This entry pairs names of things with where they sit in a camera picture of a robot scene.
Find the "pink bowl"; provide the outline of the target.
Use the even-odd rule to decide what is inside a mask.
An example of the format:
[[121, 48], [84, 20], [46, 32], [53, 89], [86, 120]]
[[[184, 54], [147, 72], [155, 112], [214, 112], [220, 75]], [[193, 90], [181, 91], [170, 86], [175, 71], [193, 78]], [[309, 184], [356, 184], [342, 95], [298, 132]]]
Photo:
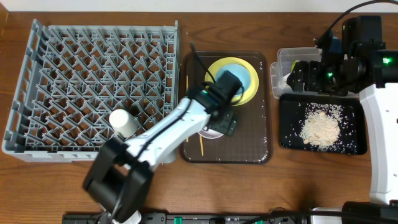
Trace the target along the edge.
[[199, 135], [206, 139], [216, 139], [223, 136], [223, 133], [217, 132], [209, 127], [205, 126], [200, 132]]

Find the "wooden chopstick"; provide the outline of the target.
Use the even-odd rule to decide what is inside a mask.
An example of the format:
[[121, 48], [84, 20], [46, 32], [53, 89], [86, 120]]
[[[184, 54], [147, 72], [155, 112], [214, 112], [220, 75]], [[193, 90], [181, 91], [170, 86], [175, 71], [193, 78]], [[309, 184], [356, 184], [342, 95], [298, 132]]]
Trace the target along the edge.
[[203, 136], [199, 135], [199, 139], [200, 139], [201, 156], [204, 156]]
[[188, 75], [186, 75], [186, 92], [188, 92], [189, 89], [189, 81], [188, 81]]

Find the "rice food scraps pile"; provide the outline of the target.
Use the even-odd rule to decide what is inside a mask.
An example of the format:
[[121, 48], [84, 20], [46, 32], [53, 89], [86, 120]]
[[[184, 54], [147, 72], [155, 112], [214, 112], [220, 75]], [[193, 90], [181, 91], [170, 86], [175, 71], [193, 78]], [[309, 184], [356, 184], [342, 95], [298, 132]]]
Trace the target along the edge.
[[304, 151], [357, 154], [354, 109], [350, 106], [288, 102], [280, 117], [280, 145]]

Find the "yellow plate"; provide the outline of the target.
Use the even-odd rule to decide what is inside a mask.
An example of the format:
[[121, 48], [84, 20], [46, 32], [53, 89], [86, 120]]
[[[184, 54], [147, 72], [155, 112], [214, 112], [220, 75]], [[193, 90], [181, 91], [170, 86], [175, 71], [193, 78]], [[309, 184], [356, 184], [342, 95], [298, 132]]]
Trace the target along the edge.
[[236, 106], [243, 105], [250, 101], [255, 94], [257, 93], [257, 90], [259, 88], [259, 75], [257, 74], [255, 68], [246, 60], [243, 60], [241, 58], [237, 57], [225, 57], [221, 58], [214, 63], [210, 65], [208, 68], [208, 71], [213, 75], [213, 77], [216, 77], [217, 71], [226, 64], [229, 63], [236, 63], [244, 66], [248, 71], [251, 76], [251, 84], [248, 88], [248, 90], [241, 91], [239, 90], [237, 94], [233, 97], [233, 103]]

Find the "light blue bowl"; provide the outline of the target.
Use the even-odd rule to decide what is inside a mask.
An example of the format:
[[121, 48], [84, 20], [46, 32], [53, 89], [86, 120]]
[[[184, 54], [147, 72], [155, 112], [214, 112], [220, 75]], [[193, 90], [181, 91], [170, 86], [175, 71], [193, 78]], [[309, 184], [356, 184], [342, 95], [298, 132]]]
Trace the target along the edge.
[[223, 65], [216, 73], [215, 80], [218, 81], [221, 78], [225, 71], [231, 72], [234, 76], [239, 78], [240, 82], [243, 85], [244, 90], [248, 90], [251, 84], [251, 76], [249, 71], [242, 65], [236, 63], [229, 63]]

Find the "white cup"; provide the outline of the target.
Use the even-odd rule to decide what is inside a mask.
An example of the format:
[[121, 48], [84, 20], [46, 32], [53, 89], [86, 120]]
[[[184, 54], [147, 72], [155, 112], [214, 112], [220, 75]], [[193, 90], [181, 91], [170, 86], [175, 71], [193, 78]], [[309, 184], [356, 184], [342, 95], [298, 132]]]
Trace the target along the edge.
[[114, 110], [109, 116], [109, 123], [113, 130], [124, 138], [133, 136], [138, 130], [133, 115], [124, 109]]

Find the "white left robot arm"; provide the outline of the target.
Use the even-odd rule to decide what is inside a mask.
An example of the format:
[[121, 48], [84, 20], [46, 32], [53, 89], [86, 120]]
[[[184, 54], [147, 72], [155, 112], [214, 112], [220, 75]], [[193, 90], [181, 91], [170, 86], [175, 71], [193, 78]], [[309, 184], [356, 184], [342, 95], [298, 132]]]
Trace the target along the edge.
[[239, 84], [205, 82], [188, 90], [177, 107], [141, 135], [100, 148], [83, 189], [104, 209], [106, 223], [139, 223], [154, 171], [181, 143], [230, 109]]

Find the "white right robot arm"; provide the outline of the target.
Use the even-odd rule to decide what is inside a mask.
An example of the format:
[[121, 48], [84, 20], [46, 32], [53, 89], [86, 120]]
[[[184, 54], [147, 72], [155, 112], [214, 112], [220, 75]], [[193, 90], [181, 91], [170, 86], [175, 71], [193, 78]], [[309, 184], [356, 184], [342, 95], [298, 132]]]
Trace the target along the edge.
[[357, 93], [371, 151], [369, 202], [346, 202], [343, 223], [397, 223], [397, 51], [370, 50], [325, 65], [296, 60], [287, 77], [294, 92]]

